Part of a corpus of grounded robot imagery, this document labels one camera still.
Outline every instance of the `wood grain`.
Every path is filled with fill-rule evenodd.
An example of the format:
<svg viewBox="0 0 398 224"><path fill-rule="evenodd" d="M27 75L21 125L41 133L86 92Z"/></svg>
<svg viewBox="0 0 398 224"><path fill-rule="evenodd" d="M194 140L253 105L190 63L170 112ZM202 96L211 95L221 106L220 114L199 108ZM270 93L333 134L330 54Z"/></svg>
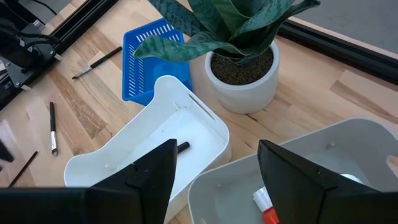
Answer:
<svg viewBox="0 0 398 224"><path fill-rule="evenodd" d="M45 32L83 3L74 0ZM31 92L21 93L0 112L0 139L16 157L13 163L0 161L4 168L0 186L10 183L34 151L39 154L17 186L63 185L63 170L73 155L99 149L140 112L143 106L121 99L122 54L78 80L71 77L122 45L125 32L159 17L147 1L119 0L62 55L62 62L35 82ZM353 117L373 119L398 134L396 86L290 40L275 41L280 49L277 94L267 108L253 114L224 109L205 75L204 56L189 62L195 94L229 128L232 160L256 153L260 139L280 143ZM50 153L50 101L56 106L58 157ZM396 167L398 155L391 156L389 162ZM191 223L188 207L170 223Z"/></svg>

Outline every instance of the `plant leaf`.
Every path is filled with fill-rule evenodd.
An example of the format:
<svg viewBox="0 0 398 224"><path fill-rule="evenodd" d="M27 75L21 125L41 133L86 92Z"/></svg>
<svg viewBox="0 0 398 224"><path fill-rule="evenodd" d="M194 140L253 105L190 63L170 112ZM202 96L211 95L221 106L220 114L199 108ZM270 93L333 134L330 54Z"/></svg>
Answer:
<svg viewBox="0 0 398 224"><path fill-rule="evenodd" d="M148 0L160 14L179 31L192 37L206 31L193 12L181 5L176 0Z"/></svg>
<svg viewBox="0 0 398 224"><path fill-rule="evenodd" d="M199 21L221 40L231 37L222 16L217 11L212 0L188 0L192 11Z"/></svg>
<svg viewBox="0 0 398 224"><path fill-rule="evenodd" d="M262 9L268 0L231 0L238 12L241 14L252 17Z"/></svg>
<svg viewBox="0 0 398 224"><path fill-rule="evenodd" d="M223 48L231 54L241 51L227 42L215 41L214 34L206 31L195 34L186 44L163 39L158 35L149 36L134 52L135 57L158 57L169 62L185 62L214 49Z"/></svg>
<svg viewBox="0 0 398 224"><path fill-rule="evenodd" d="M265 5L256 15L238 28L230 40L245 32L260 29L272 24L289 9L293 2L294 0L270 0L269 4Z"/></svg>
<svg viewBox="0 0 398 224"><path fill-rule="evenodd" d="M249 17L242 15L232 4L231 0L212 0L217 11L220 13L221 17L228 29L233 33L237 28L241 27Z"/></svg>
<svg viewBox="0 0 398 224"><path fill-rule="evenodd" d="M274 40L280 26L285 22L286 19L288 19L290 16L294 16L302 11L305 11L307 9L319 5L320 2L318 0L304 0L303 2L290 7L290 9L287 12L285 12L278 20L276 20L273 24L271 24L268 29L266 29L265 37L261 45L260 46L253 45L251 47L252 50L251 54L244 56L240 60L237 60L236 63L241 65L246 65L248 64L248 61L263 54ZM242 49L242 51L248 53L250 49Z"/></svg>

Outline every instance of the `potted plant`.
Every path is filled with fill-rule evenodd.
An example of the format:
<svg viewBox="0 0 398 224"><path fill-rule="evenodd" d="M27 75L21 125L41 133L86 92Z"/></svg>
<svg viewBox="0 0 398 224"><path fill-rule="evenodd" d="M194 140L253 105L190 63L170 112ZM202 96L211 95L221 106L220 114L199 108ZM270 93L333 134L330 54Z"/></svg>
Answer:
<svg viewBox="0 0 398 224"><path fill-rule="evenodd" d="M221 104L236 113L265 108L277 88L279 51L274 37L290 16L318 6L318 0L176 0L149 2L179 31L190 36L176 43L149 36L135 57L183 62L207 52L205 69Z"/></svg>

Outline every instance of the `white plant pot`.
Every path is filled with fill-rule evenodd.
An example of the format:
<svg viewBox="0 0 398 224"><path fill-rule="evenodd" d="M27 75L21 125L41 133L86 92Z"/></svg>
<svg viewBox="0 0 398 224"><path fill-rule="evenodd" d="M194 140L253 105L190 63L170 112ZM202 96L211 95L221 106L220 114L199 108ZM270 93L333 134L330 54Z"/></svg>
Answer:
<svg viewBox="0 0 398 224"><path fill-rule="evenodd" d="M213 52L206 55L206 74L215 87L220 103L235 113L254 113L264 109L274 98L278 84L279 49L275 42L270 46L274 61L270 70L259 80L247 85L229 85L217 79L211 71Z"/></svg>

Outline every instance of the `snake plant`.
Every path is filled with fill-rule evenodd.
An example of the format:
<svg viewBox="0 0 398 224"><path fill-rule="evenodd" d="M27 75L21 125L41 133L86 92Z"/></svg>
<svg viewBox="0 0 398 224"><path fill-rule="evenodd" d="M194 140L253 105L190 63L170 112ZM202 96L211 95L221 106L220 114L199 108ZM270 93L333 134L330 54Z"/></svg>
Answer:
<svg viewBox="0 0 398 224"><path fill-rule="evenodd" d="M318 0L294 1L188 0L190 11L176 0L149 0L170 24L191 38L182 44L152 35L134 56L184 62L214 51L247 65L268 49L287 18L320 4Z"/></svg>

